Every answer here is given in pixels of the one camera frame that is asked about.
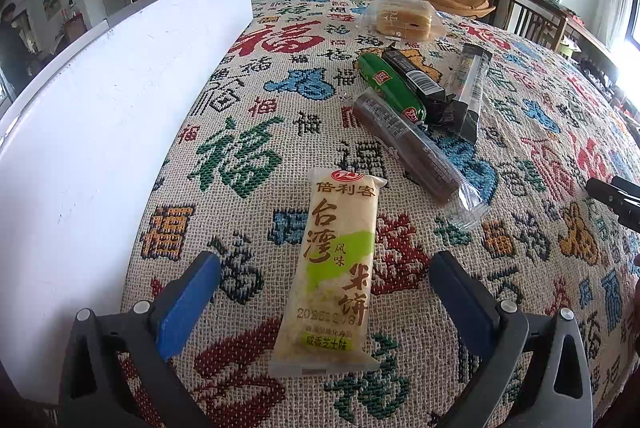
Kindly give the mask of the Snickers chocolate bar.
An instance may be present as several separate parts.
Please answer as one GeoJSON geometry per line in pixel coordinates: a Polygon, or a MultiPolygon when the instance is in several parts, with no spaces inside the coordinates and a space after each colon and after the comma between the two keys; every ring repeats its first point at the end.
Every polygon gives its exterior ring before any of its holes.
{"type": "Polygon", "coordinates": [[[416,67],[401,50],[386,48],[382,53],[382,58],[400,74],[401,78],[406,81],[408,88],[423,104],[446,104],[448,102],[444,88],[421,68],[416,67]]]}

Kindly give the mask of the yellow rice cracker packet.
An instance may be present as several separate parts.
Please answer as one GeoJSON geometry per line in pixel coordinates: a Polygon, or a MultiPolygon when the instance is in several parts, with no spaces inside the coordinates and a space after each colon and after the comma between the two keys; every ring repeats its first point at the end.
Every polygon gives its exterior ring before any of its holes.
{"type": "Polygon", "coordinates": [[[383,177],[310,172],[310,204],[293,283],[274,343],[276,378],[368,372],[378,197],[383,177]]]}

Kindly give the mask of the white cardboard box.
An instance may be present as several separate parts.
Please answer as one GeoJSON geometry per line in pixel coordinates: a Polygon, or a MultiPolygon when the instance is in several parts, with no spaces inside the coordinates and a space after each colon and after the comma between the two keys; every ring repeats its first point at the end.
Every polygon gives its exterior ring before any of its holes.
{"type": "Polygon", "coordinates": [[[1,119],[1,362],[58,400],[83,307],[114,313],[160,166],[250,0],[140,0],[32,81],[1,119]]]}

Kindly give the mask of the green snack packet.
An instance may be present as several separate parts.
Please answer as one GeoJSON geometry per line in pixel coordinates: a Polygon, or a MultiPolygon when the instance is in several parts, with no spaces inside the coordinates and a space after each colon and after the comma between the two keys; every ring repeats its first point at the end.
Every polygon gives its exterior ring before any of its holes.
{"type": "Polygon", "coordinates": [[[358,56],[357,67],[363,80],[398,114],[412,123],[424,121],[424,105],[386,60],[373,53],[362,53],[358,56]]]}

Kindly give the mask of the clear brown biscuit stick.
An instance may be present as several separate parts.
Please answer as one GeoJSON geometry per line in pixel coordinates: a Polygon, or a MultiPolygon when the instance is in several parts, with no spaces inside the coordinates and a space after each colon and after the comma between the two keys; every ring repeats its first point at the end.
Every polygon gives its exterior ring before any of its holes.
{"type": "Polygon", "coordinates": [[[372,88],[352,103],[352,112],[400,162],[448,220],[459,229],[476,226],[488,211],[480,192],[417,126],[400,117],[372,88]]]}

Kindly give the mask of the long clear black-end snack pack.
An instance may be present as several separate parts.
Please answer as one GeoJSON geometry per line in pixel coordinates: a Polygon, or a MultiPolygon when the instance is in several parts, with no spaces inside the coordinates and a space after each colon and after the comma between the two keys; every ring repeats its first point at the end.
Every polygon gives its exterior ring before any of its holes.
{"type": "Polygon", "coordinates": [[[474,145],[480,128],[483,92],[492,55],[486,48],[465,43],[449,83],[450,101],[440,124],[474,145]]]}

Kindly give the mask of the bread loaf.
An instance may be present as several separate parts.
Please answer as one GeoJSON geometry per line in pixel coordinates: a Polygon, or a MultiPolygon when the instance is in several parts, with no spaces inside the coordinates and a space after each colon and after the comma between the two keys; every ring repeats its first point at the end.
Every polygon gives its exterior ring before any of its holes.
{"type": "Polygon", "coordinates": [[[359,24],[388,39],[410,42],[434,40],[447,32],[434,7],[423,0],[374,0],[359,24]]]}

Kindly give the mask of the dark wooden dining chair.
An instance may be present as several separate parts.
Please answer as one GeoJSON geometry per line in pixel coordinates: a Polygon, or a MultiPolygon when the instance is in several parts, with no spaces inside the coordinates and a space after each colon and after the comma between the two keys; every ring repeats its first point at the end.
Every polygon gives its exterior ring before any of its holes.
{"type": "Polygon", "coordinates": [[[510,0],[504,28],[557,52],[567,21],[567,14],[546,0],[510,0]]]}

